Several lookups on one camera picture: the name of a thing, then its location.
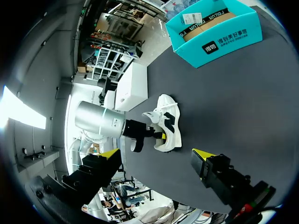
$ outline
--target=window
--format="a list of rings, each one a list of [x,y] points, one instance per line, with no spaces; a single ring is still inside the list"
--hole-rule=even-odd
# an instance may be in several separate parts
[[[46,128],[46,118],[25,105],[4,86],[3,97],[0,101],[0,127],[6,125],[8,118],[33,127]]]

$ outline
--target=shoe sole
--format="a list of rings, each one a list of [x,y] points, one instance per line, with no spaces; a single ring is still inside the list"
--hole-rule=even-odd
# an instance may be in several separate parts
[[[174,133],[175,133],[174,136],[176,140],[175,147],[182,147],[181,132],[179,131],[178,128],[178,119],[181,113],[179,111],[178,105],[176,105],[175,107],[176,107],[176,115],[177,115],[174,120]]]

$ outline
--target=sneaker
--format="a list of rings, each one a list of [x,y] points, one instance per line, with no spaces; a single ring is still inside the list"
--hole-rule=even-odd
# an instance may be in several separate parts
[[[145,112],[143,115],[150,118],[153,124],[157,124],[166,134],[166,141],[157,140],[154,148],[161,152],[169,152],[175,147],[182,147],[181,133],[178,129],[180,112],[178,104],[168,95],[162,94],[153,112]]]

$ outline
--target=shoe lace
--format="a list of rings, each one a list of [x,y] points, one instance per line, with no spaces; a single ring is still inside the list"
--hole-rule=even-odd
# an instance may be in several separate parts
[[[156,109],[154,109],[154,112],[160,112],[164,108],[175,106],[175,105],[178,105],[178,103],[163,105],[163,106],[160,106],[160,107],[157,107]]]

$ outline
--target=teal box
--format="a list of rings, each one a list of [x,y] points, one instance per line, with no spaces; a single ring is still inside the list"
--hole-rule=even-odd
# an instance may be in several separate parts
[[[223,21],[185,42],[182,31],[189,29],[183,14],[201,13],[203,18],[215,18],[223,11],[236,17]],[[234,50],[263,40],[257,12],[237,0],[200,0],[189,6],[169,22],[166,29],[175,53],[198,68]]]

